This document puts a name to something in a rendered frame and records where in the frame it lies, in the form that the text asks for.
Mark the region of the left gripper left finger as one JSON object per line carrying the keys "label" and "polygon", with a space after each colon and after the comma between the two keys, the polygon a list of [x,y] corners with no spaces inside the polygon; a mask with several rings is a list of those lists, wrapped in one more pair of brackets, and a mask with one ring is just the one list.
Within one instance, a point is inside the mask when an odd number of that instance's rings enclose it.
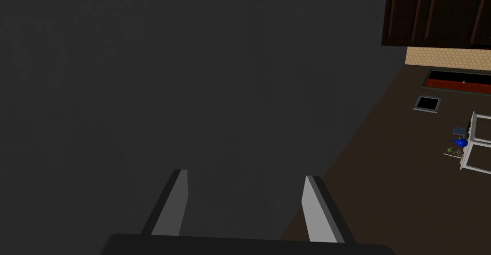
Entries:
{"label": "left gripper left finger", "polygon": [[144,227],[143,235],[178,236],[188,201],[187,170],[175,169],[169,176]]}

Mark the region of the white shelf with ornaments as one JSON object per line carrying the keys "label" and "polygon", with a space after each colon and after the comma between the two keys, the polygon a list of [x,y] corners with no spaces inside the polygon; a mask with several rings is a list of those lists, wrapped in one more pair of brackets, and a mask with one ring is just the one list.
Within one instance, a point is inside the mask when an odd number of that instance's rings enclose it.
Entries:
{"label": "white shelf with ornaments", "polygon": [[452,140],[453,142],[457,143],[458,146],[461,148],[462,150],[461,155],[452,155],[450,153],[444,153],[444,155],[450,156],[452,158],[458,158],[460,160],[459,161],[460,170],[467,169],[467,170],[472,170],[479,173],[491,175],[491,171],[489,170],[468,165],[468,161],[470,159],[470,155],[474,146],[491,148],[491,139],[476,138],[477,121],[479,119],[491,120],[491,116],[477,114],[474,111],[468,123],[468,129],[467,129],[468,138],[466,139],[467,143],[465,144],[465,142],[461,139]]}

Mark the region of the dark brown wooden cabinet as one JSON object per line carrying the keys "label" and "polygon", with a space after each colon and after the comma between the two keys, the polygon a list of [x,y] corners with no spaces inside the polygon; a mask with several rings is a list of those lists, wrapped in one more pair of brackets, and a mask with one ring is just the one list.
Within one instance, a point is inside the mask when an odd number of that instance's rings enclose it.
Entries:
{"label": "dark brown wooden cabinet", "polygon": [[491,0],[386,0],[381,44],[491,50]]}

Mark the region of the dark picture with grey frame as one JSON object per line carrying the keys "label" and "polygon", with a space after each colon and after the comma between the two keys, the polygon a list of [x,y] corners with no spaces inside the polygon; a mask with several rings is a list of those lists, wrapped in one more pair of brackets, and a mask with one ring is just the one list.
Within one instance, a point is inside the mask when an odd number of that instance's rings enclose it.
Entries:
{"label": "dark picture with grey frame", "polygon": [[428,113],[437,113],[441,104],[441,100],[442,99],[440,97],[420,95],[415,102],[413,110]]}

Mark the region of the dark window with red sill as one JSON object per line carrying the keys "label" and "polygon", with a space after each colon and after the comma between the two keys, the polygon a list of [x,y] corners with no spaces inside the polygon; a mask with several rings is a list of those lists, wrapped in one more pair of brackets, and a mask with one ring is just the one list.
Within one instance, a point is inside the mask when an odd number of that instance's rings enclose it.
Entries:
{"label": "dark window with red sill", "polygon": [[491,74],[432,69],[422,86],[469,93],[491,94]]}

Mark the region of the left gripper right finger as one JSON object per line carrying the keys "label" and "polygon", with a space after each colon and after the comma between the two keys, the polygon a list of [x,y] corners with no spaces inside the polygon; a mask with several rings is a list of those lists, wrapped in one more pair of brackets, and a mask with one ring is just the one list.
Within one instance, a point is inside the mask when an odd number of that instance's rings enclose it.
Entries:
{"label": "left gripper right finger", "polygon": [[356,242],[321,177],[305,177],[301,203],[311,242]]}

